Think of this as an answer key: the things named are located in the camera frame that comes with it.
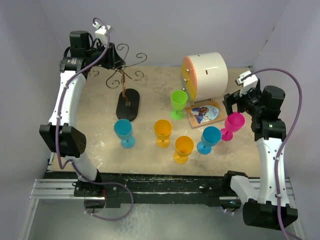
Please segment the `pink plastic wine glass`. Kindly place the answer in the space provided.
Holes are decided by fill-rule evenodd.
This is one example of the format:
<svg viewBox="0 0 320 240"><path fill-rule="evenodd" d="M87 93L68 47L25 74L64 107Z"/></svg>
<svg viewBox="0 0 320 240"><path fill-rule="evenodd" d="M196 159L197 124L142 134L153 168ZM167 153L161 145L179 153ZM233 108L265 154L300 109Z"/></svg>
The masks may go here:
<svg viewBox="0 0 320 240"><path fill-rule="evenodd" d="M234 133L239 131L244 126L245 122L245 117L239 112L228 115L224 122L224 128L220 130L221 139L225 142L231 141L234 137Z"/></svg>

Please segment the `metal wine glass rack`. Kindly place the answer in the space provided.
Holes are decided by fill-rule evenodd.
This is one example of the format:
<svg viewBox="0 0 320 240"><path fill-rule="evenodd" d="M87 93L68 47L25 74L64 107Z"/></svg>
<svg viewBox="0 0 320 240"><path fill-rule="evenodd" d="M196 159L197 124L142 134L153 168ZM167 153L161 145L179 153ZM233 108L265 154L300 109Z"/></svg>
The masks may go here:
<svg viewBox="0 0 320 240"><path fill-rule="evenodd" d="M123 49L126 49L126 55L124 57L121 57L119 54L118 55L125 61L125 66L121 69L106 69L112 71L112 74L105 80L105 85L109 89L121 88L117 100L115 114L119 120L127 119L132 122L138 116L140 94L136 89L126 87L126 79L139 81L144 77L144 73L140 70L137 70L135 72L135 77L131 77L128 73L126 73L126 69L144 63L147 60L148 56L143 52L139 52L135 56L139 60L139 62L128 65L126 63L126 58L127 54L129 53L129 45L126 43L120 43L118 45L114 44L115 52L118 53Z"/></svg>

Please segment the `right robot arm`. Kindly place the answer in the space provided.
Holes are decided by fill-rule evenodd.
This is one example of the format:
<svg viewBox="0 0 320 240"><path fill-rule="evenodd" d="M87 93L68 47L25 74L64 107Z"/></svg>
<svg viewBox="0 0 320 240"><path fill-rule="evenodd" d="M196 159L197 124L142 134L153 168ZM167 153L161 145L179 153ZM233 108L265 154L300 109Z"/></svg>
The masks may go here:
<svg viewBox="0 0 320 240"><path fill-rule="evenodd" d="M290 205L284 171L287 131L279 115L285 96L281 88L268 85L263 90L253 87L245 94L238 90L223 97L229 117L235 114L233 105L237 105L238 113L251 116L251 130L259 153L259 190L241 172L228 171L230 179L222 183L226 195L239 197L247 226L280 230L298 218L298 210Z"/></svg>

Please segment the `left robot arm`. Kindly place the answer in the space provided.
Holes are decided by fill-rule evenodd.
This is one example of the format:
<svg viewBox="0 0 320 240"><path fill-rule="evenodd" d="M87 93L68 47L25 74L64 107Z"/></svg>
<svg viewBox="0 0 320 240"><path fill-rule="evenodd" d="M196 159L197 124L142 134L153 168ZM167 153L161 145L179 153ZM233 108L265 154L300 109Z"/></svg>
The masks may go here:
<svg viewBox="0 0 320 240"><path fill-rule="evenodd" d="M70 46L59 63L60 85L54 110L47 124L39 127L39 133L51 152L56 154L60 169L68 164L74 168L78 180L87 182L85 190L91 196L103 191L100 173L85 153L86 136L76 129L76 115L82 89L88 73L94 66L111 69L114 59L111 53L110 34L101 27L95 38L87 31L72 31Z"/></svg>

